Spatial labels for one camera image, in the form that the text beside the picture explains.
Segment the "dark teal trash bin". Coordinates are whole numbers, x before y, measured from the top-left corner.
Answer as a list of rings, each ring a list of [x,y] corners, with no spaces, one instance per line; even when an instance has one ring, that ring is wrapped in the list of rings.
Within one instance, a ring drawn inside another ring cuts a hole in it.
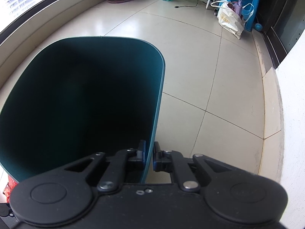
[[[17,182],[103,152],[137,148],[143,181],[160,110],[165,59],[126,37],[72,37],[41,50],[1,110],[1,165]]]

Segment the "black window frame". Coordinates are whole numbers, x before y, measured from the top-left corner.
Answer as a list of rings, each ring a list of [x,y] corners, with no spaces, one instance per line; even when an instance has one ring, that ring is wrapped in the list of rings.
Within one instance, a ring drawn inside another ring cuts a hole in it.
[[[28,9],[13,22],[11,22],[3,31],[1,31],[1,44],[24,22],[56,1],[58,0],[43,0],[37,5],[34,5],[32,8]]]

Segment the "white tote bag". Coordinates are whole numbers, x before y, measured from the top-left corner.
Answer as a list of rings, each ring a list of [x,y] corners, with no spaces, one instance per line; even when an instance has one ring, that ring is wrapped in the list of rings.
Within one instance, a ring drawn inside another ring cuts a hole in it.
[[[220,0],[210,3],[211,7],[218,8],[217,18],[218,23],[228,32],[233,34],[237,39],[241,38],[241,34],[245,29],[245,24],[251,19],[254,14],[255,7],[252,3],[247,3],[242,6],[241,0],[236,2],[228,2],[227,0]],[[247,18],[243,16],[242,12],[250,7],[250,13]]]

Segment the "small blue ball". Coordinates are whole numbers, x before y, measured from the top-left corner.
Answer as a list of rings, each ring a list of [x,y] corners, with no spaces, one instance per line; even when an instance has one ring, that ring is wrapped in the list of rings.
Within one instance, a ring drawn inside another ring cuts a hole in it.
[[[254,24],[254,29],[256,31],[262,31],[263,26],[260,23],[256,23],[256,24]]]

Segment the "red mesh item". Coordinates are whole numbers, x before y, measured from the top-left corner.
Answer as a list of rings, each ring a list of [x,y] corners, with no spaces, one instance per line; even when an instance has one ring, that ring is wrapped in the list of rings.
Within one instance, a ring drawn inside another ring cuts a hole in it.
[[[10,175],[8,175],[8,182],[3,191],[3,194],[6,196],[7,200],[9,200],[11,192],[17,186],[17,184],[18,182],[16,182]]]

